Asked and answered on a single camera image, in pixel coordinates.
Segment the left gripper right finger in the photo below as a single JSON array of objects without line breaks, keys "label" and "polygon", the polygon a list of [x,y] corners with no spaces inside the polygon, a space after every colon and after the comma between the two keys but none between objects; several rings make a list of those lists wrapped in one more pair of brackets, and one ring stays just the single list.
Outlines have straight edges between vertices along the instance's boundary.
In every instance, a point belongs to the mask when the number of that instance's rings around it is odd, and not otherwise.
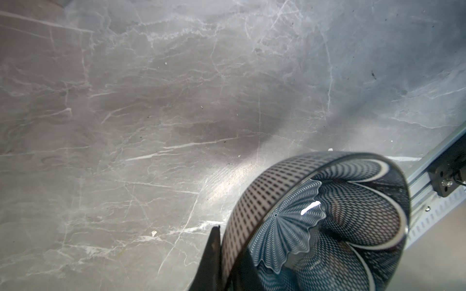
[{"label": "left gripper right finger", "polygon": [[231,274],[230,291],[264,291],[249,251],[243,251]]}]

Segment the aluminium front rail frame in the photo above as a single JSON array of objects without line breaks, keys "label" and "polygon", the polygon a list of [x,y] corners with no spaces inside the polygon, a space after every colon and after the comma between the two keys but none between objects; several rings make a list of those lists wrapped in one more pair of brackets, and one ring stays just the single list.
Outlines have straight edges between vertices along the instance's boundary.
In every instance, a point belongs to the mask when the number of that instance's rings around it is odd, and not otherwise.
[{"label": "aluminium front rail frame", "polygon": [[466,125],[463,123],[408,171],[411,215],[406,248],[466,200],[466,186],[459,186],[446,198],[440,197],[433,190],[427,172],[428,166],[465,134]]}]

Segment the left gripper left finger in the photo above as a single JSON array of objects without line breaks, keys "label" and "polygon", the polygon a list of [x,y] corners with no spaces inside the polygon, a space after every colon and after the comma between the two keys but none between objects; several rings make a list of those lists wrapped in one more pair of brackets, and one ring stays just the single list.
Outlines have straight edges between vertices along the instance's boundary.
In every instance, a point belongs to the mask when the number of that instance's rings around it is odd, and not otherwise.
[{"label": "left gripper left finger", "polygon": [[197,273],[189,291],[222,290],[222,246],[220,226],[214,226],[207,240]]}]

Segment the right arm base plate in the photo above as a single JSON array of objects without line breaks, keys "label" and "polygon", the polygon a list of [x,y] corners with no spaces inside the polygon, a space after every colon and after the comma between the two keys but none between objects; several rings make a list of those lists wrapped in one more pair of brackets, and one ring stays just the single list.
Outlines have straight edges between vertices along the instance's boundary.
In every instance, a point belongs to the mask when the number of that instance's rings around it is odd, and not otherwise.
[{"label": "right arm base plate", "polygon": [[466,185],[466,135],[459,138],[427,168],[433,190],[443,198]]}]

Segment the dark blue petal bowl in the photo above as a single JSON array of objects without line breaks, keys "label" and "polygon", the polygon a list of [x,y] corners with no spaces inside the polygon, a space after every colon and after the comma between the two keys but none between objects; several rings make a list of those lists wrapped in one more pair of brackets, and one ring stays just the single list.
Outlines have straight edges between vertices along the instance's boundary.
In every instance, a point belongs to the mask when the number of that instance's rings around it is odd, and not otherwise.
[{"label": "dark blue petal bowl", "polygon": [[384,291],[410,226],[403,172],[371,153],[311,152],[261,173],[222,241],[222,285],[249,251],[265,291]]}]

